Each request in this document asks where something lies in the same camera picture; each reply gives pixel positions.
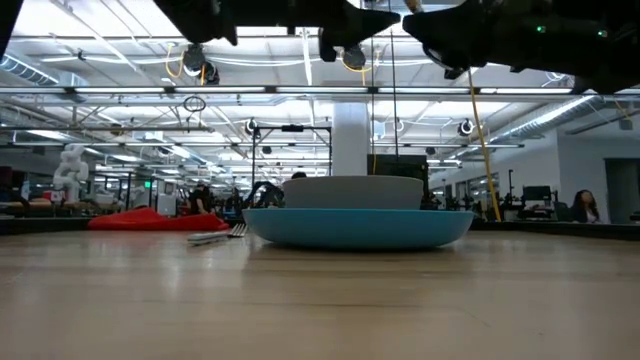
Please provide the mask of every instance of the column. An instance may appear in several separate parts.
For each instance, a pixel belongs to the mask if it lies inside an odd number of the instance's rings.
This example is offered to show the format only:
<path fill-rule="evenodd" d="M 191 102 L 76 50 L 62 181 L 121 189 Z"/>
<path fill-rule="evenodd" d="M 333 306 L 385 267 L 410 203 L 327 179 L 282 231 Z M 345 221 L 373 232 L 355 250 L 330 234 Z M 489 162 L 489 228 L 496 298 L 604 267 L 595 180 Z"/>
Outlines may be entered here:
<path fill-rule="evenodd" d="M 367 175 L 369 116 L 366 103 L 333 105 L 333 175 Z"/>

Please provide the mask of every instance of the black cable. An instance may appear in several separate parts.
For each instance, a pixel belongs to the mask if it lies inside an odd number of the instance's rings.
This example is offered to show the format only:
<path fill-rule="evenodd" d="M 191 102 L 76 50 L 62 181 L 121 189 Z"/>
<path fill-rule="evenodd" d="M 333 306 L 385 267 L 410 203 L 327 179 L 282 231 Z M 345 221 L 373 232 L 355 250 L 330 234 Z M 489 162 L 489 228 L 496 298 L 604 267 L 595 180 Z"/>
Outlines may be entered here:
<path fill-rule="evenodd" d="M 391 11 L 391 1 L 389 1 L 389 12 Z M 398 102 L 396 96 L 396 52 L 393 44 L 393 29 L 389 28 L 389 34 L 391 35 L 391 69 L 393 80 L 393 131 L 395 133 L 395 145 L 396 145 L 396 164 L 400 162 L 400 153 L 398 147 Z"/>
<path fill-rule="evenodd" d="M 371 5 L 372 10 L 375 8 L 375 3 Z M 375 69 L 375 47 L 373 45 L 373 36 L 371 37 L 371 87 L 376 86 L 376 69 Z M 375 139 L 375 114 L 376 114 L 376 93 L 371 92 L 371 175 L 376 174 L 376 139 Z"/>

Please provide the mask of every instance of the white ceiling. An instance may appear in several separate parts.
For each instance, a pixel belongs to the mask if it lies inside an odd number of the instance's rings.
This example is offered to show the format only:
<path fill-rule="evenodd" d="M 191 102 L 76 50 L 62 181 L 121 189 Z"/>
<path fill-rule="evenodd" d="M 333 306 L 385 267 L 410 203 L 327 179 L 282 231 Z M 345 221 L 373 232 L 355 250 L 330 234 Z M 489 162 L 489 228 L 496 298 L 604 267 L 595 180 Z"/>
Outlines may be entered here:
<path fill-rule="evenodd" d="M 171 77 L 166 67 L 173 72 L 179 71 L 179 55 L 187 42 L 181 37 L 171 22 L 155 6 L 152 0 L 71 0 L 68 1 L 76 16 L 89 24 L 100 36 L 135 63 L 141 71 L 134 71 L 123 60 L 100 41 L 91 30 L 54 6 L 50 0 L 25 0 L 23 10 L 16 24 L 9 51 L 27 56 L 36 66 L 43 69 L 64 70 L 76 73 L 92 86 L 149 86 L 170 85 L 171 79 L 177 85 L 199 85 L 197 79 L 183 74 Z M 430 1 L 448 5 L 452 1 Z M 282 28 L 240 28 L 239 45 L 231 46 L 225 40 L 206 44 L 205 53 L 212 60 L 221 77 L 221 85 L 299 85 L 299 86 L 450 86 L 468 87 L 466 77 L 459 80 L 446 80 L 443 70 L 426 59 L 421 45 L 408 37 L 399 25 L 392 30 L 378 34 L 362 44 L 368 54 L 368 64 L 364 76 L 362 73 L 348 70 L 340 60 L 335 63 L 323 63 L 319 59 L 317 29 L 309 31 L 310 76 L 305 72 L 304 40 L 302 36 L 287 37 Z M 78 52 L 87 58 L 77 59 Z M 567 86 L 566 79 L 558 81 L 556 74 L 525 70 L 513 74 L 505 66 L 489 65 L 477 69 L 473 74 L 477 87 L 554 87 Z M 24 86 L 25 81 L 0 72 L 0 82 L 9 86 Z M 220 95 L 216 99 L 233 97 Z M 375 119 L 385 121 L 386 137 L 392 142 L 394 106 L 392 101 L 363 99 L 369 112 Z M 333 116 L 332 101 L 321 99 L 314 101 L 315 121 L 321 123 Z M 495 131 L 518 116 L 536 108 L 540 104 L 527 101 L 522 103 L 479 102 L 478 115 L 485 122 L 484 127 Z M 87 114 L 93 108 L 79 107 L 81 114 Z M 71 109 L 46 107 L 43 109 L 64 119 L 71 119 Z M 233 129 L 221 119 L 220 114 L 211 109 L 205 110 L 200 120 L 212 127 L 216 135 L 206 132 L 165 132 L 165 139 L 175 142 L 199 142 L 202 140 L 227 136 L 227 139 L 241 141 L 244 121 L 255 118 L 260 123 L 310 124 L 308 100 L 290 100 L 275 106 L 219 106 L 219 110 L 233 123 Z M 178 108 L 182 119 L 188 114 Z M 402 123 L 399 136 L 402 141 L 460 141 L 456 133 L 457 124 L 465 118 L 473 117 L 470 101 L 447 101 L 446 97 L 437 102 L 398 100 L 395 116 Z M 99 125 L 116 120 L 127 126 L 136 126 L 153 122 L 156 126 L 178 126 L 178 120 L 166 106 L 109 107 L 101 109 L 98 116 L 89 117 L 85 125 Z M 103 140 L 113 140 L 105 134 L 95 134 Z M 275 133 L 278 141 L 313 141 L 314 135 L 302 133 L 295 136 Z M 229 158 L 240 156 L 230 149 L 197 148 L 192 149 L 205 159 L 220 161 L 221 156 Z M 403 149 L 404 152 L 423 153 L 423 149 Z M 318 146 L 315 150 L 274 149 L 273 157 L 305 158 L 327 156 L 327 149 Z"/>

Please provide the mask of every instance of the white robot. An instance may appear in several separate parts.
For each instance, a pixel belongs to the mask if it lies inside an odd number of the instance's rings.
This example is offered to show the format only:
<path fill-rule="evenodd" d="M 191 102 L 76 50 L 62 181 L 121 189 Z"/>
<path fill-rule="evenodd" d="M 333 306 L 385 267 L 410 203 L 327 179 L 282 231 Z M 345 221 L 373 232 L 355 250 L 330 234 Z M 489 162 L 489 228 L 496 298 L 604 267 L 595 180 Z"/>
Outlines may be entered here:
<path fill-rule="evenodd" d="M 67 145 L 60 154 L 60 165 L 53 174 L 53 187 L 55 190 L 67 192 L 68 203 L 78 202 L 80 197 L 80 181 L 89 178 L 89 166 L 81 161 L 83 146 Z"/>

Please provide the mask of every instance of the desk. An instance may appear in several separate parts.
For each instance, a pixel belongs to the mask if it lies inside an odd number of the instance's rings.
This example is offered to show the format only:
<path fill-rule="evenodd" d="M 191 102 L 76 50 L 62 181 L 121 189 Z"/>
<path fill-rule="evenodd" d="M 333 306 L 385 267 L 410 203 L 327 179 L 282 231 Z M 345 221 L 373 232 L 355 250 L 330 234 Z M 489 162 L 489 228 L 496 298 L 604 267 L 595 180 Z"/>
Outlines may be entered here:
<path fill-rule="evenodd" d="M 419 253 L 182 233 L 0 239 L 0 358 L 637 360 L 640 246 L 472 232 Z"/>

